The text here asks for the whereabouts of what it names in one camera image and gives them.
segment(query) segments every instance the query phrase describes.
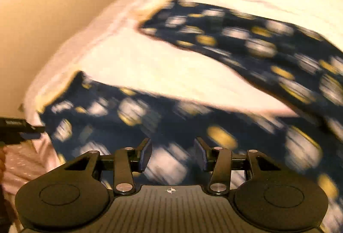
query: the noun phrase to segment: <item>ribbed black surface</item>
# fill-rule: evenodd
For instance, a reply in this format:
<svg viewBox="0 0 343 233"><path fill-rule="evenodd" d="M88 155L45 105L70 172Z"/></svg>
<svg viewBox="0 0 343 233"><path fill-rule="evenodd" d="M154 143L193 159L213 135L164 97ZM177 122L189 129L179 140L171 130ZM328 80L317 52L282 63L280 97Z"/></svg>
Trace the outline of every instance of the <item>ribbed black surface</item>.
<svg viewBox="0 0 343 233"><path fill-rule="evenodd" d="M241 220L222 197L206 195L200 186L143 186L119 197L93 224L76 233L262 233ZM34 233L24 230L23 233Z"/></svg>

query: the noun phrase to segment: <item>metal screw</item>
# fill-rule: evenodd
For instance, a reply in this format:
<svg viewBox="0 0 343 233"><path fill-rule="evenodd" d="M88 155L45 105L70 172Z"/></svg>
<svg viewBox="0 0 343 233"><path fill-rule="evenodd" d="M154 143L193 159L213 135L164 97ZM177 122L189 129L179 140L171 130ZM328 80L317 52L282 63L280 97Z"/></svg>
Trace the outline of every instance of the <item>metal screw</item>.
<svg viewBox="0 0 343 233"><path fill-rule="evenodd" d="M119 185L116 186L116 189L121 191L121 192L126 192L126 191L129 191L129 190L132 190L133 186L131 184L128 184L128 183L121 183Z"/></svg>
<svg viewBox="0 0 343 233"><path fill-rule="evenodd" d="M226 186L221 183L215 183L215 184L210 185L210 189L217 193L220 193L226 190Z"/></svg>

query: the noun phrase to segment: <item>cream fabric surface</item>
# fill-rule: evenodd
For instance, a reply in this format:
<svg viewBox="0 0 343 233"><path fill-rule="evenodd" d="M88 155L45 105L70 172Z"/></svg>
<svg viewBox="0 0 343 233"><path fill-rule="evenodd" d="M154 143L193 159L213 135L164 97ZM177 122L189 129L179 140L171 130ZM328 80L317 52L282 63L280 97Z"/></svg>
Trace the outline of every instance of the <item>cream fabric surface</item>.
<svg viewBox="0 0 343 233"><path fill-rule="evenodd" d="M77 70L105 84L162 93L223 109L295 115L215 60L139 34L137 15L151 12L162 1L118 0L68 40L28 89L24 103L27 121L41 123L37 110L56 97ZM315 30L343 49L343 0L191 1L292 22ZM48 145L48 137L43 142ZM47 161L58 163L56 156Z"/></svg>

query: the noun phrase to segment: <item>dark blue cloth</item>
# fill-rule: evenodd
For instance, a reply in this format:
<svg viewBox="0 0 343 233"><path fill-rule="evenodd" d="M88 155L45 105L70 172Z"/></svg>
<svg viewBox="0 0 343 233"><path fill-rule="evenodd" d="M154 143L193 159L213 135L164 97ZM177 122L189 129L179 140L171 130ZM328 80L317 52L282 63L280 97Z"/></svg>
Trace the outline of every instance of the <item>dark blue cloth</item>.
<svg viewBox="0 0 343 233"><path fill-rule="evenodd" d="M302 27L185 0L170 1L140 30L218 60L300 117L227 112L80 72L41 114L57 153L67 161L94 149L110 154L150 137L153 155L136 184L179 185L208 180L194 162L195 137L236 153L256 149L318 182L330 200L322 228L342 232L341 51ZM113 182L108 173L102 180ZM232 180L232 187L243 182L240 173Z"/></svg>

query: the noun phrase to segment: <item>navy blue fabric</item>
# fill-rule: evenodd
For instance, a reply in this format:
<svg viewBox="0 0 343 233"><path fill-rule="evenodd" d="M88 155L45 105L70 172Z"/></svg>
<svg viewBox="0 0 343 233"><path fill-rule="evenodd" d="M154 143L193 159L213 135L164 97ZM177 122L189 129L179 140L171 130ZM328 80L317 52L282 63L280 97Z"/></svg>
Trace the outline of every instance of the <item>navy blue fabric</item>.
<svg viewBox="0 0 343 233"><path fill-rule="evenodd" d="M140 30L218 60L300 117L223 111L104 85L79 72L41 114L56 152L68 161L150 137L153 155L135 182L170 186L207 182L196 164L195 137L236 153L256 149L318 182L330 200L322 229L342 232L341 51L302 27L185 0L171 0ZM238 173L232 179L233 186L243 180ZM102 180L112 184L112 174Z"/></svg>

